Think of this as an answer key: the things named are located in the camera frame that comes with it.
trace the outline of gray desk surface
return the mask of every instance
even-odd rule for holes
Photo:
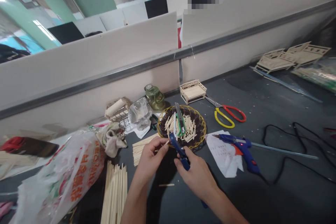
[[[231,135],[244,136],[252,142],[262,143],[263,129],[274,124],[292,131],[292,122],[298,122],[316,132],[326,140],[330,138],[322,127],[336,128],[336,97],[328,91],[297,76],[282,71],[272,74],[288,83],[296,83],[315,97],[324,101],[319,104],[305,96],[262,78],[251,69],[242,68],[231,73],[202,82],[207,94],[219,103],[236,106],[247,116],[245,123],[236,122],[234,129],[225,129],[214,118],[214,107],[201,100],[190,104],[205,119],[207,133],[227,130]],[[184,104],[179,93],[166,98],[170,104]],[[155,134],[149,131],[145,137]],[[316,140],[311,134],[302,133]],[[122,149],[114,162],[124,163],[128,169],[128,186],[133,178],[132,144],[139,139],[135,133],[126,137],[128,148]],[[295,137],[275,129],[267,134],[269,145],[302,152]],[[322,154],[304,140],[308,154],[317,155],[319,160],[292,156],[294,159],[315,169],[326,177],[336,180],[335,170],[325,161]],[[275,179],[279,172],[283,154],[258,147],[250,150],[261,173],[267,180]],[[238,210],[251,223],[335,223],[336,186],[306,168],[288,161],[282,177],[276,185],[266,185],[259,177],[246,171],[238,171],[236,178],[225,178],[218,169],[209,148],[203,145],[197,155],[210,166],[219,186]],[[190,191],[176,172],[173,158],[176,152],[170,149],[155,176],[147,201],[149,223],[220,223],[210,209],[204,209],[200,200]],[[174,183],[173,187],[158,187],[159,184]]]

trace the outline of black monitor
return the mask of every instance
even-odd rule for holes
[[[167,0],[149,0],[145,2],[148,18],[168,13]]]
[[[48,30],[61,44],[67,44],[84,38],[73,22],[54,26]]]

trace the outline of woven basket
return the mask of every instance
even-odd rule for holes
[[[192,120],[195,120],[195,125],[196,125],[196,134],[197,136],[195,137],[194,140],[191,140],[190,142],[186,142],[186,141],[181,141],[178,140],[178,142],[180,143],[181,146],[187,146],[189,149],[194,149],[196,147],[198,147],[205,139],[205,134],[206,134],[206,124],[205,121],[203,119],[203,117],[200,115],[200,113],[193,109],[192,107],[186,106],[186,105],[180,105],[180,109],[181,109],[181,114],[182,115],[190,115]],[[175,106],[171,106],[169,108],[166,108],[160,115],[159,117],[159,122],[157,124],[157,131],[159,133],[159,136],[162,138],[169,138],[167,132],[165,131],[165,124],[167,122],[168,117],[171,117],[174,115],[174,112],[176,112],[176,107]]]

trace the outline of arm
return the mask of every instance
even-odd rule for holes
[[[168,146],[164,145],[166,141],[165,138],[156,137],[143,148],[139,165],[127,194],[121,224],[146,223],[148,184],[168,151]]]
[[[190,170],[186,171],[179,159],[175,159],[174,162],[184,182],[196,196],[203,200],[223,223],[248,223],[218,188],[206,162],[187,147],[184,147],[184,150],[190,161]]]

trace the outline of person's left hand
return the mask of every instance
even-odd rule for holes
[[[136,177],[142,183],[148,183],[154,176],[169,146],[165,145],[168,139],[155,137],[143,148],[138,167],[135,171]]]

